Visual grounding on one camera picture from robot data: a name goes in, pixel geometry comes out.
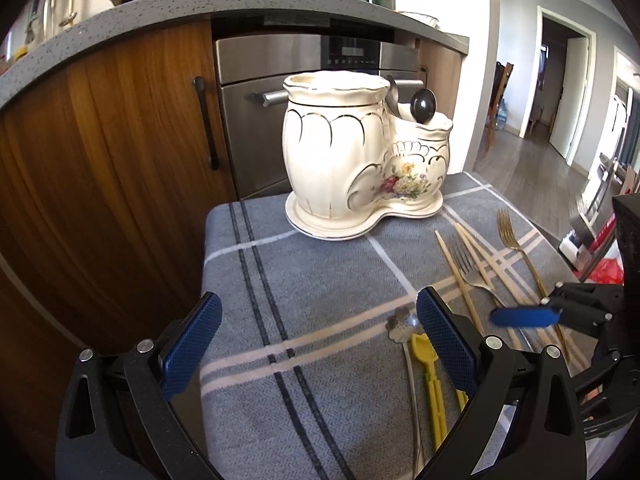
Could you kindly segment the wooden cabinet door right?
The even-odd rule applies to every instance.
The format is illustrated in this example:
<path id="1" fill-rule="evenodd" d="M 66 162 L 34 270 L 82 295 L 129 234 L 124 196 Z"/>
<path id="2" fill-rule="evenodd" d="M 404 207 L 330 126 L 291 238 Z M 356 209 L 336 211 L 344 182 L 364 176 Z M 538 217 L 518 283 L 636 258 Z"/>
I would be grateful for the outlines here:
<path id="1" fill-rule="evenodd" d="M 427 39 L 416 40 L 425 85 L 434 92 L 437 110 L 454 118 L 464 55 Z"/>

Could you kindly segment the silver flower-end spoon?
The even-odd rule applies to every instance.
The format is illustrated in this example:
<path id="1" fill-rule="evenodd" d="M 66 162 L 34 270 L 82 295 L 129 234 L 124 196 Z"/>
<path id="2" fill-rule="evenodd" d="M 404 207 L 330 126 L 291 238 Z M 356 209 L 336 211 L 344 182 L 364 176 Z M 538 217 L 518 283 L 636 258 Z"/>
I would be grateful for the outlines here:
<path id="1" fill-rule="evenodd" d="M 408 393 L 410 399 L 412 422 L 412 478 L 416 478 L 425 466 L 422 434 L 419 420 L 418 399 L 416 398 L 416 380 L 413 374 L 413 365 L 409 350 L 409 341 L 418 328 L 418 319 L 408 307 L 397 308 L 386 321 L 388 338 L 395 344 L 399 344 L 404 356 L 405 370 L 407 373 Z"/>

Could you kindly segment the stainless steel built-in oven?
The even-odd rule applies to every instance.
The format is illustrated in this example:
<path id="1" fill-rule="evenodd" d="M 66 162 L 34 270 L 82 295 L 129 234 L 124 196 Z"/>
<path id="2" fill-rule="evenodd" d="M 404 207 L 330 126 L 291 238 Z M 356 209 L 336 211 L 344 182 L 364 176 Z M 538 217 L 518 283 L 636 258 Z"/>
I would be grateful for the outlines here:
<path id="1" fill-rule="evenodd" d="M 288 192 L 281 132 L 287 76 L 352 70 L 401 81 L 401 99 L 424 77 L 415 47 L 369 39 L 268 34 L 215 42 L 220 104 L 233 179 L 241 200 Z"/>

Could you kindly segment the yellow plastic tongs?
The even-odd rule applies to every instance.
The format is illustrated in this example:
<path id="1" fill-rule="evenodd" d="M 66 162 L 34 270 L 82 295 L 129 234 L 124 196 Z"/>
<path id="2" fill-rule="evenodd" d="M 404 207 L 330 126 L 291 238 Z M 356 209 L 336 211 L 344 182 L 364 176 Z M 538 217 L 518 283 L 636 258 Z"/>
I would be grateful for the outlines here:
<path id="1" fill-rule="evenodd" d="M 412 334 L 410 347 L 416 359 L 425 367 L 426 390 L 430 402 L 431 421 L 433 426 L 434 450 L 444 442 L 448 434 L 448 424 L 442 383 L 437 376 L 436 361 L 438 355 L 425 334 Z"/>

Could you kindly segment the gold fork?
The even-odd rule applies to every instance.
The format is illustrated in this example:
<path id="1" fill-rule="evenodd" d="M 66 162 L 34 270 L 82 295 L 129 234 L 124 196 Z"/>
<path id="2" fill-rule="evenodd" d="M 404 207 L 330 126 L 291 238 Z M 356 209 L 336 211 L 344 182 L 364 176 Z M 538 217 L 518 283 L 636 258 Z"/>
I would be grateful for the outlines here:
<path id="1" fill-rule="evenodd" d="M 529 274 L 533 278 L 537 287 L 537 296 L 534 300 L 534 303 L 538 304 L 539 300 L 547 296 L 546 286 L 544 286 L 544 283 L 542 282 L 542 279 L 537 269 L 535 268 L 532 259 L 529 258 L 528 253 L 516 238 L 509 211 L 504 208 L 500 208 L 497 212 L 497 226 L 498 233 L 503 242 L 503 245 L 506 246 L 506 248 L 510 248 L 514 250 L 514 252 L 517 252 L 528 267 Z M 564 333 L 562 332 L 560 326 L 555 325 L 552 328 L 551 333 L 550 330 L 546 330 L 545 328 L 537 328 L 536 332 L 541 342 L 543 342 L 544 344 L 557 344 L 562 351 L 562 356 L 564 356 L 565 361 L 567 363 L 572 362 L 570 349 L 568 348 Z"/>

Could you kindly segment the silver steel fork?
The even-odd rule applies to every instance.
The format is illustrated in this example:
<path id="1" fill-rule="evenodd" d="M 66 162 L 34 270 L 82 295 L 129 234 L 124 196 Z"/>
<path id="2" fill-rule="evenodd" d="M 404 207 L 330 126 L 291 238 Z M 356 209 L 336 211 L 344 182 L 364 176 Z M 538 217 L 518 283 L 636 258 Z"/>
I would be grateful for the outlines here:
<path id="1" fill-rule="evenodd" d="M 499 308 L 504 308 L 506 304 L 499 297 L 499 295 L 492 289 L 488 283 L 488 279 L 484 278 L 484 275 L 480 273 L 472 254 L 469 249 L 465 247 L 462 240 L 454 238 L 452 240 L 452 255 L 454 256 L 454 262 L 457 263 L 459 270 L 461 271 L 462 280 L 465 284 L 472 288 L 478 288 L 488 292 L 494 303 Z M 506 330 L 511 338 L 512 346 L 518 350 L 533 351 L 534 348 L 530 343 L 528 337 L 522 330 L 514 330 L 514 328 L 508 328 Z"/>

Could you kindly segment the grey speckled countertop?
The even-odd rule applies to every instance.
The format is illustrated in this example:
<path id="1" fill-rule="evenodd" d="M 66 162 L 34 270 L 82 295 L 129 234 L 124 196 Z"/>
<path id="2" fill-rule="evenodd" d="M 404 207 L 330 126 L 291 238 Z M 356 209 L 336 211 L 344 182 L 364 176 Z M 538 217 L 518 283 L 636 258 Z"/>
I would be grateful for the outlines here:
<path id="1" fill-rule="evenodd" d="M 64 30 L 15 62 L 1 76 L 1 105 L 47 73 L 86 51 L 137 30 L 180 22 L 269 13 L 318 14 L 381 26 L 469 53 L 469 38 L 448 34 L 405 14 L 361 0 L 134 0 L 114 6 Z"/>

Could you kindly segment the wooden chair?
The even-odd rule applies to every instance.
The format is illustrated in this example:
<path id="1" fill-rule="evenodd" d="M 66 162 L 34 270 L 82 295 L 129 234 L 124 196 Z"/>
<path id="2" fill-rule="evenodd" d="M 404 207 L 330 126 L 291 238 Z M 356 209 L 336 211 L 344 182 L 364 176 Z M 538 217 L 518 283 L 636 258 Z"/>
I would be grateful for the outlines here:
<path id="1" fill-rule="evenodd" d="M 506 86 L 508 85 L 511 77 L 513 67 L 514 65 L 512 63 L 506 63 L 506 65 L 503 65 L 500 62 L 496 63 L 494 84 L 492 85 L 487 113 L 485 152 L 488 152 L 495 143 L 499 105 L 504 92 L 506 91 Z"/>

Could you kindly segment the dark metal spoon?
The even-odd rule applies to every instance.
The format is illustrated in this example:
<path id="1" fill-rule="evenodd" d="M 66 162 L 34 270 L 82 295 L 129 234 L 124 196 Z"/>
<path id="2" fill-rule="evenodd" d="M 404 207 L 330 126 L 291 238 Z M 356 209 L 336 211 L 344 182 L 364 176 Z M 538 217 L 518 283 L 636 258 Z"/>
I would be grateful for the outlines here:
<path id="1" fill-rule="evenodd" d="M 436 96 L 427 88 L 418 90 L 410 101 L 411 116 L 419 124 L 429 122 L 436 113 L 436 107 Z"/>

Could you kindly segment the grey checked table cloth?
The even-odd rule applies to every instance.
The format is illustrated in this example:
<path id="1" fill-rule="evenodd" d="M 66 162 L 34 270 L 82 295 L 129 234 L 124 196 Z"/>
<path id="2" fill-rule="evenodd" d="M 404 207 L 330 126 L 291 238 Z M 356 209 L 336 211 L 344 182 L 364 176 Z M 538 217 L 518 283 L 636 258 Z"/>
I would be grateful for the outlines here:
<path id="1" fill-rule="evenodd" d="M 466 304 L 440 249 L 460 222 L 518 284 L 537 295 L 528 267 L 505 248 L 506 201 L 472 174 L 452 174 L 436 216 L 387 218 L 369 234 L 314 240 L 285 217 L 283 196 L 213 209 L 203 287 L 222 322 L 200 370 L 210 462 L 227 479 L 407 479 L 412 422 L 404 356 L 386 321 L 425 286 L 457 313 Z M 547 285 L 570 268 L 519 212 L 514 231 Z M 433 437 L 425 373 L 412 362 L 425 452 Z"/>

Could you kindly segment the beige chopstick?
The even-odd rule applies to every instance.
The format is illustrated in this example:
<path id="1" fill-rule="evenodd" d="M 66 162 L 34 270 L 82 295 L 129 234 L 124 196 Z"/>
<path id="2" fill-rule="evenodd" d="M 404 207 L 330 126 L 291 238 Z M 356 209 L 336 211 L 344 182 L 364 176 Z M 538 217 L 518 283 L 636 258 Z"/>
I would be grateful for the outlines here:
<path id="1" fill-rule="evenodd" d="M 438 241 L 438 244 L 440 246 L 440 249 L 442 250 L 442 253 L 444 254 L 444 257 L 447 261 L 447 263 L 450 266 L 452 275 L 454 276 L 454 279 L 456 280 L 456 283 L 458 285 L 458 289 L 460 290 L 460 294 L 466 304 L 466 308 L 468 309 L 469 315 L 471 317 L 471 320 L 475 326 L 475 328 L 482 334 L 485 335 L 485 330 L 484 330 L 484 326 L 482 324 L 482 321 L 480 320 L 480 316 L 478 315 L 478 312 L 476 310 L 475 304 L 473 299 L 471 298 L 470 294 L 469 294 L 469 289 L 468 286 L 466 286 L 463 283 L 462 280 L 462 276 L 460 274 L 459 268 L 458 266 L 454 263 L 454 258 L 452 258 L 451 252 L 444 240 L 444 238 L 440 235 L 439 230 L 435 230 L 434 234 L 436 236 L 436 240 Z"/>
<path id="2" fill-rule="evenodd" d="M 488 252 L 482 247 L 482 245 L 474 238 L 474 236 L 465 229 L 460 222 L 454 224 L 457 232 L 462 236 L 465 244 L 474 248 L 474 250 L 484 259 L 485 263 L 480 267 L 484 269 L 485 266 L 489 266 L 494 272 L 495 276 L 502 281 L 504 287 L 510 292 L 517 304 L 525 304 L 526 297 L 522 293 L 521 289 L 516 286 L 515 282 L 506 274 L 501 266 L 498 265 L 496 259 L 489 255 Z"/>
<path id="3" fill-rule="evenodd" d="M 480 268 L 480 275 L 486 274 L 485 268 L 488 268 L 494 272 L 495 276 L 502 281 L 503 286 L 515 300 L 517 304 L 538 304 L 540 297 L 533 292 L 525 282 L 518 284 L 520 276 L 517 273 L 510 272 L 511 267 L 509 263 L 499 264 L 497 259 L 489 255 L 486 250 L 480 246 L 480 243 L 472 237 L 471 233 L 467 231 L 460 222 L 454 224 L 456 231 L 462 238 L 462 242 L 466 249 L 471 254 L 473 261 Z M 582 350 L 578 348 L 575 341 L 570 335 L 565 335 L 564 340 L 566 342 L 566 348 L 568 350 L 568 356 L 570 362 L 574 364 L 574 367 L 578 370 L 584 370 L 587 366 L 587 359 L 582 353 Z"/>

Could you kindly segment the wooden cabinet door left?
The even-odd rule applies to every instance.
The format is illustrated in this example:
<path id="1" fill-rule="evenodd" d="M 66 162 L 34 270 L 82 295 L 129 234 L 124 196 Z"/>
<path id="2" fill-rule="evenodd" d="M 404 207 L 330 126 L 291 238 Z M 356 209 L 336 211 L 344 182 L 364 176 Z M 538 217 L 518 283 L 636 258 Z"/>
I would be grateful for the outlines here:
<path id="1" fill-rule="evenodd" d="M 2 110 L 2 257 L 90 346 L 127 349 L 189 312 L 206 216 L 234 196 L 209 22 L 110 42 Z"/>

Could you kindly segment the cream floral ceramic utensil holder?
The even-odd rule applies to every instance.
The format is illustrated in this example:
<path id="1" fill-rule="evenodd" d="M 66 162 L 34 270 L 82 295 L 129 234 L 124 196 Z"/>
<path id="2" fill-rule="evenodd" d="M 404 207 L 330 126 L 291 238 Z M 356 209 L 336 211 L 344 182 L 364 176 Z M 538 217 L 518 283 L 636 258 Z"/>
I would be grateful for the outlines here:
<path id="1" fill-rule="evenodd" d="M 440 211 L 454 123 L 436 110 L 416 122 L 410 104 L 387 106 L 390 81 L 319 70 L 289 76 L 282 152 L 292 191 L 288 222 L 319 240 L 352 240 L 385 217 Z"/>

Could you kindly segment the water bottle on floor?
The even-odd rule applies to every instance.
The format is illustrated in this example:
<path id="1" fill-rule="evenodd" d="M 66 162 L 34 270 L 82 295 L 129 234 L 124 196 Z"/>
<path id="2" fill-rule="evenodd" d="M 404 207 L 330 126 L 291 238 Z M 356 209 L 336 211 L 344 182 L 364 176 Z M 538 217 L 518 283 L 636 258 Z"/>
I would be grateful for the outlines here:
<path id="1" fill-rule="evenodd" d="M 496 114 L 496 121 L 495 121 L 496 129 L 503 130 L 504 128 L 506 128 L 507 120 L 508 120 L 508 108 L 506 107 L 506 101 L 504 99 L 501 99 L 498 106 L 497 114 Z"/>

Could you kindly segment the white bowl on counter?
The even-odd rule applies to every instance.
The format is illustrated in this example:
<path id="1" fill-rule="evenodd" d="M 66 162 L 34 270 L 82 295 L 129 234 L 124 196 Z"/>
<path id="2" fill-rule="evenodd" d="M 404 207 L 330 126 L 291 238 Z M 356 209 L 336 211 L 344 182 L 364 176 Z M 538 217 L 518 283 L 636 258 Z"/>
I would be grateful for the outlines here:
<path id="1" fill-rule="evenodd" d="M 399 11 L 399 14 L 406 16 L 407 18 L 412 18 L 413 20 L 430 26 L 431 28 L 439 29 L 439 19 L 435 18 L 433 15 L 412 11 Z"/>

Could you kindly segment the wooden cabinet door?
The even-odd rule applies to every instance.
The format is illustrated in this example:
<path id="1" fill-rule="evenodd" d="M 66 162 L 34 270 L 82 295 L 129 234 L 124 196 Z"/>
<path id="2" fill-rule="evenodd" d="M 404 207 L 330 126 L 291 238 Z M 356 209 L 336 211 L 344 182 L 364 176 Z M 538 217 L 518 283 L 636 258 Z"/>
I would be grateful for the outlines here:
<path id="1" fill-rule="evenodd" d="M 437 110 L 454 118 L 464 55 L 427 39 L 416 40 L 425 85 L 434 92 Z"/>
<path id="2" fill-rule="evenodd" d="M 209 22 L 110 42 L 2 110 L 2 257 L 90 346 L 127 349 L 189 312 L 206 216 L 234 196 Z"/>

